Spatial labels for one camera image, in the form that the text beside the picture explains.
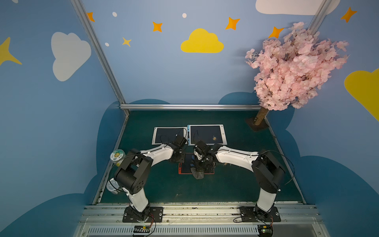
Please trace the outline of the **red framed drawing tablet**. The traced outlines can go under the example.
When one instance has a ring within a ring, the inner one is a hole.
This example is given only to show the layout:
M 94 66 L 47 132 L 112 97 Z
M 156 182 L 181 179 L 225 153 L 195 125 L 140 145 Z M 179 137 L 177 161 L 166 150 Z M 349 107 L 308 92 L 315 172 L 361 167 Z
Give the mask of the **red framed drawing tablet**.
M 178 173 L 179 174 L 191 174 L 191 161 L 192 157 L 194 156 L 193 153 L 187 153 L 185 156 L 185 160 L 183 163 L 179 163 L 178 167 Z M 215 174 L 215 169 L 213 167 L 208 168 L 205 172 L 205 175 L 213 175 Z

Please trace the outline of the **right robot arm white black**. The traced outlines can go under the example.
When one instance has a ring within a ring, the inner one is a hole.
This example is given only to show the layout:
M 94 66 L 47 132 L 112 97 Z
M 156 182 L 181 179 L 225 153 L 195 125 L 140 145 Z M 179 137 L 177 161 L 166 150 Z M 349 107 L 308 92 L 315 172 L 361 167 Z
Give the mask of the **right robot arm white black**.
M 203 141 L 195 144 L 191 172 L 197 179 L 205 171 L 214 168 L 216 162 L 231 164 L 253 172 L 260 187 L 256 212 L 266 214 L 272 211 L 276 195 L 285 177 L 285 170 L 270 151 L 261 153 L 241 151 L 221 144 L 210 146 Z

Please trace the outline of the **white framed drawing tablet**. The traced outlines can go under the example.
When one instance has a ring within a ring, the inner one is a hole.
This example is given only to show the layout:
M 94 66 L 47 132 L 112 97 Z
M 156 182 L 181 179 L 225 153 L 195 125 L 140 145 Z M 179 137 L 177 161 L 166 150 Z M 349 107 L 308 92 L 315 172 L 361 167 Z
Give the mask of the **white framed drawing tablet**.
M 186 138 L 186 127 L 155 127 L 152 138 L 152 145 L 160 145 L 162 143 L 170 143 L 175 140 L 177 135 Z

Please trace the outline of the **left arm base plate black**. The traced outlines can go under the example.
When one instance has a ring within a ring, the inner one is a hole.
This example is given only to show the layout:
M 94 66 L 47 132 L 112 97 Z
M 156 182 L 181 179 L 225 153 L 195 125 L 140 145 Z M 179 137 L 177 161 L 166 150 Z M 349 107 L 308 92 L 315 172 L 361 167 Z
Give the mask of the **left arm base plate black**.
M 131 206 L 124 210 L 122 222 L 123 223 L 148 223 L 152 220 L 161 223 L 163 218 L 163 207 L 150 207 L 147 206 L 142 212 L 138 212 Z

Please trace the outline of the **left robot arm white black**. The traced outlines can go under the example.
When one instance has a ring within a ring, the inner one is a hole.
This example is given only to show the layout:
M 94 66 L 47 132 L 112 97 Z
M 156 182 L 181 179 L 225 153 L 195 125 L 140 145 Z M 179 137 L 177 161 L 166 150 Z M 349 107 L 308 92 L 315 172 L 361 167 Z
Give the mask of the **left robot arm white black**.
M 186 143 L 184 136 L 177 135 L 174 141 L 162 143 L 149 150 L 132 149 L 127 154 L 120 153 L 118 157 L 112 154 L 111 160 L 117 166 L 117 170 L 114 177 L 107 182 L 107 190 L 115 195 L 125 193 L 129 198 L 131 209 L 142 214 L 149 209 L 144 186 L 151 168 L 162 161 L 182 163 L 186 154 Z

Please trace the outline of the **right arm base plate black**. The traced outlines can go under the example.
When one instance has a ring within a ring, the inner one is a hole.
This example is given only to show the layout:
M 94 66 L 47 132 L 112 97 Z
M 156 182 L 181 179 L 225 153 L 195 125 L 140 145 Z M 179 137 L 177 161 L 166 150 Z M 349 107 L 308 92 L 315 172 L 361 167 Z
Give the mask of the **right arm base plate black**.
M 281 222 L 279 211 L 275 206 L 268 211 L 263 211 L 257 206 L 241 206 L 239 211 L 242 222 Z

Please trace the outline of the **grey blue wiping cloth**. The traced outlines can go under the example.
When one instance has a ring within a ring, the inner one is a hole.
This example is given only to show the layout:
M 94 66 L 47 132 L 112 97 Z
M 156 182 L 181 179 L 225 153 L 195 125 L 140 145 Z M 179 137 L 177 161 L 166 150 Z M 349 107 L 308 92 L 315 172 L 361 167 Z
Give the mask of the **grey blue wiping cloth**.
M 193 177 L 194 177 L 196 180 L 203 179 L 204 176 L 205 176 L 204 171 L 199 171 L 199 170 L 197 170 L 195 167 L 192 167 L 190 170 L 191 170 L 191 173 L 192 173 Z

